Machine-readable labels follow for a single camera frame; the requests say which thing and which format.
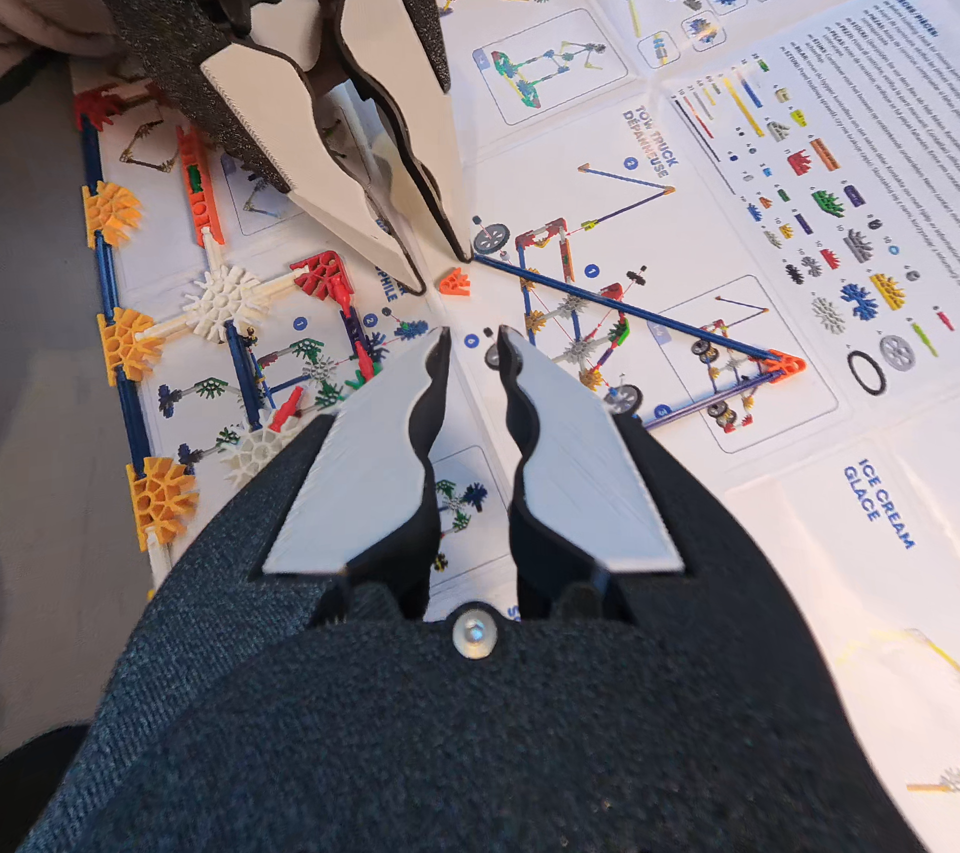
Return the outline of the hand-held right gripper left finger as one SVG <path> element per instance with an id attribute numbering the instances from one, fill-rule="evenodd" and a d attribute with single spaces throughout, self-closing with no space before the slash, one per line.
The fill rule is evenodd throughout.
<path id="1" fill-rule="evenodd" d="M 383 583 L 425 611 L 441 540 L 430 461 L 448 396 L 449 329 L 430 331 L 344 402 L 263 564 L 266 575 Z"/>

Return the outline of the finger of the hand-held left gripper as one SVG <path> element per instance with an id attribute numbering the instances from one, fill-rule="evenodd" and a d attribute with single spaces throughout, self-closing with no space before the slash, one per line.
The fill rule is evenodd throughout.
<path id="1" fill-rule="evenodd" d="M 452 99 L 403 0 L 340 0 L 334 36 L 342 66 L 386 119 L 404 168 L 456 258 L 473 259 Z"/>
<path id="2" fill-rule="evenodd" d="M 301 67 L 321 51 L 319 6 L 255 6 L 250 39 L 200 65 L 233 115 L 289 187 L 294 203 L 414 295 L 426 285 L 406 250 L 383 231 L 364 186 L 331 155 Z"/>

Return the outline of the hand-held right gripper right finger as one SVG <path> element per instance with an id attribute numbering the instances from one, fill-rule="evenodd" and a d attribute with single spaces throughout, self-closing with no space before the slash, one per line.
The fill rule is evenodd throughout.
<path id="1" fill-rule="evenodd" d="M 685 563 L 614 418 L 515 329 L 498 331 L 506 427 L 519 451 L 509 509 L 521 614 L 548 614 L 576 583 L 625 614 L 617 577 Z"/>

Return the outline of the purple plastic rod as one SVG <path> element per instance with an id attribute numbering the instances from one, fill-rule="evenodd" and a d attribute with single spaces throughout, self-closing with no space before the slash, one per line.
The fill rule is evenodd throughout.
<path id="1" fill-rule="evenodd" d="M 657 427 L 673 424 L 687 416 L 705 412 L 708 407 L 718 404 L 721 401 L 726 402 L 740 394 L 755 391 L 761 386 L 774 383 L 774 381 L 780 378 L 780 374 L 769 372 L 752 378 L 738 379 L 732 386 L 716 390 L 710 395 L 703 395 L 698 399 L 679 406 L 677 409 L 672 408 L 669 412 L 663 414 L 656 413 L 652 418 L 644 420 L 642 425 L 648 431 L 652 431 Z"/>

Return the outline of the colourful rod connector frame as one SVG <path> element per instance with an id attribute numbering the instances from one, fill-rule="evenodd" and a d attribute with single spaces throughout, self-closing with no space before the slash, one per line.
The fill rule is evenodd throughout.
<path id="1" fill-rule="evenodd" d="M 399 342 L 383 272 L 207 143 L 143 77 L 74 96 L 87 244 L 138 545 L 168 568 Z"/>

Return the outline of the blue plastic rod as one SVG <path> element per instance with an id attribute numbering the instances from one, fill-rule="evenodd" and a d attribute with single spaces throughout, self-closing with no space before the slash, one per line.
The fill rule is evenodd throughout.
<path id="1" fill-rule="evenodd" d="M 754 346 L 752 344 L 729 338 L 713 331 L 707 331 L 701 327 L 691 325 L 676 318 L 658 314 L 650 309 L 638 307 L 622 300 L 616 300 L 600 293 L 591 292 L 573 283 L 567 283 L 544 274 L 535 273 L 532 270 L 515 266 L 508 262 L 486 256 L 477 256 L 474 258 L 474 262 L 478 264 L 482 263 L 486 267 L 507 273 L 518 280 L 530 282 L 535 286 L 543 286 L 555 292 L 563 293 L 565 295 L 572 295 L 590 304 L 618 310 L 619 312 L 623 312 L 626 316 L 642 319 L 698 340 L 703 339 L 709 343 L 714 343 L 717 346 L 727 347 L 735 352 L 744 354 L 756 360 L 775 362 L 778 359 L 778 355 L 776 355 L 772 350 L 767 350 L 759 346 Z"/>

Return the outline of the white building instruction sheet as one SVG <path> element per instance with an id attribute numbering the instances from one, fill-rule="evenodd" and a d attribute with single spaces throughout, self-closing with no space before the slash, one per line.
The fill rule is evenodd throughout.
<path id="1" fill-rule="evenodd" d="M 919 838 L 958 851 L 958 0 L 436 2 L 477 255 L 806 361 L 651 432 L 795 593 Z M 382 367 L 457 337 L 429 614 L 516 617 L 498 326 L 641 422 L 763 370 L 464 271 L 469 297 L 383 272 Z"/>

